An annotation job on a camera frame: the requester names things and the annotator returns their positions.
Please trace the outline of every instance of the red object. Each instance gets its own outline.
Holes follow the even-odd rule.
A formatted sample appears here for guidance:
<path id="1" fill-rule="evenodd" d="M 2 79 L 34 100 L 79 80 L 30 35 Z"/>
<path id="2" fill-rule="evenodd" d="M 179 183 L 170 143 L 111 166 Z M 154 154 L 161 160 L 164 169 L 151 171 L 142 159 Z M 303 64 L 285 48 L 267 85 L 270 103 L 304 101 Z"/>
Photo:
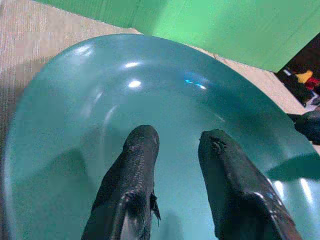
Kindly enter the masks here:
<path id="1" fill-rule="evenodd" d="M 315 77 L 310 77 L 306 82 L 305 82 L 305 87 L 309 90 L 313 90 L 315 87 L 320 85 L 320 79 L 315 78 Z"/>

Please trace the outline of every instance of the beige carpet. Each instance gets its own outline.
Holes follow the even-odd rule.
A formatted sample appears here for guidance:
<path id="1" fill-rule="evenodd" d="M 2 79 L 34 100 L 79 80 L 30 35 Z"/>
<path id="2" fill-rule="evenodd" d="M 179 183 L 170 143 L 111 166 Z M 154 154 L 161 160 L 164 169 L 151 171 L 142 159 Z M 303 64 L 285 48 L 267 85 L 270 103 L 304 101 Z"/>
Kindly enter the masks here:
<path id="1" fill-rule="evenodd" d="M 2 0 L 0 6 L 0 155 L 8 122 L 12 119 L 17 99 L 43 64 L 75 43 L 100 35 L 118 33 L 139 34 L 135 29 L 112 26 L 31 0 Z M 295 114 L 305 112 L 305 109 L 273 73 L 208 54 L 246 77 L 285 112 Z"/>

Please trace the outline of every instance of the floor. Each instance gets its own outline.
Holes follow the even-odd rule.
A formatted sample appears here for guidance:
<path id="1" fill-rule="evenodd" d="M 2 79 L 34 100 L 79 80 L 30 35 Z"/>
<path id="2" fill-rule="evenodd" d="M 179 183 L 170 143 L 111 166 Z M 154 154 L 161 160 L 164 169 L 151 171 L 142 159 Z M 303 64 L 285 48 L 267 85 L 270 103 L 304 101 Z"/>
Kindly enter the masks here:
<path id="1" fill-rule="evenodd" d="M 2 0 L 0 30 L 0 154 L 17 99 L 50 58 L 92 37 L 139 34 L 133 28 L 116 27 L 32 0 Z M 243 75 L 286 113 L 306 112 L 272 72 L 199 50 Z"/>

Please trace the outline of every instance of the yellow object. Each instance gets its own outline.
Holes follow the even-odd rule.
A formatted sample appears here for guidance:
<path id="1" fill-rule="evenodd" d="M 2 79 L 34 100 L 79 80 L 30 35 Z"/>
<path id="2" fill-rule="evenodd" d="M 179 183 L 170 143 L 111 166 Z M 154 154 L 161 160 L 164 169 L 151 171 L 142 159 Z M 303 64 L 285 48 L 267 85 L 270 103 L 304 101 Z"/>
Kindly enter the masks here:
<path id="1" fill-rule="evenodd" d="M 300 84 L 305 84 L 306 81 L 308 81 L 308 79 L 312 77 L 312 74 L 314 73 L 311 70 L 308 70 L 305 73 L 296 74 L 296 77 L 298 78 L 298 82 Z"/>

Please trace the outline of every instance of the green wall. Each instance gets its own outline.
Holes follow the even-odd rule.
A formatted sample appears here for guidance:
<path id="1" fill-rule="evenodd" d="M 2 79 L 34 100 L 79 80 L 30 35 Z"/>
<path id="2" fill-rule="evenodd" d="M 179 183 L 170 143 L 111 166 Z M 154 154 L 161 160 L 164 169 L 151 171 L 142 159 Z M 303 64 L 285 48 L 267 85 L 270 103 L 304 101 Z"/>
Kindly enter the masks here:
<path id="1" fill-rule="evenodd" d="M 320 0 L 38 1 L 274 72 L 320 32 Z"/>

